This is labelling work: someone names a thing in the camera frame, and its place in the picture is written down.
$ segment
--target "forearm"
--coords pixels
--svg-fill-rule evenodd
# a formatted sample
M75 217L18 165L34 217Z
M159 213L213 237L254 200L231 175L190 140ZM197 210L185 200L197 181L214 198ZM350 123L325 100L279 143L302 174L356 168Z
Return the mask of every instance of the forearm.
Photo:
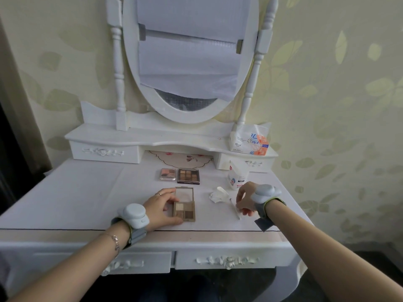
M334 301L403 301L403 288L279 201L265 207Z
M120 248L126 245L130 229L124 221L105 231L116 235ZM77 253L26 287L11 302L75 302L80 301L102 271L117 254L109 235L100 235Z

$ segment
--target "tissue packet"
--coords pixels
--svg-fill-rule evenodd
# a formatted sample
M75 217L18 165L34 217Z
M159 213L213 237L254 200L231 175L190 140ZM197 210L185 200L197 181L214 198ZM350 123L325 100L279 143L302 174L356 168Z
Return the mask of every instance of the tissue packet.
M259 125L242 125L229 135L230 150L244 154L264 156L269 147L266 136L269 128Z

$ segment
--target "wall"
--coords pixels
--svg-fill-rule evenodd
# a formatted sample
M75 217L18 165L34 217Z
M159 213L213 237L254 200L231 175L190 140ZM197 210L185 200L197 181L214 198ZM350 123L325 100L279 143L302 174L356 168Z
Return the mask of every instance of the wall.
M268 0L260 0L261 14ZM273 170L312 221L346 242L403 251L403 0L280 0L247 115L273 122ZM104 0L0 0L54 166L79 101L114 107ZM126 70L128 108L146 103ZM241 94L217 116L232 121Z

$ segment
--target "eyeshadow palette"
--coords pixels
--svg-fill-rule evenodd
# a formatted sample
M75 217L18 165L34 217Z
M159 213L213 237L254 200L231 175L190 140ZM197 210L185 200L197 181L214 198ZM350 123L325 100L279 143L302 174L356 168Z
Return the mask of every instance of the eyeshadow palette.
M176 188L175 196L180 202L174 203L174 214L183 221L196 221L195 202L193 198L193 187L179 186Z
M200 184L199 170L180 168L178 171L178 183Z
M175 180L176 179L176 169L175 168L163 168L161 169L161 180Z

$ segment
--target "table leg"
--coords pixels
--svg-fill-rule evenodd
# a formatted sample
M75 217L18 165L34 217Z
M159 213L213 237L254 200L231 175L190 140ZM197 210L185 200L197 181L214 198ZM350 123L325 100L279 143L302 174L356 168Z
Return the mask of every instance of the table leg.
M297 255L289 266L276 267L273 283L254 302L280 302L287 298L298 286L307 267Z

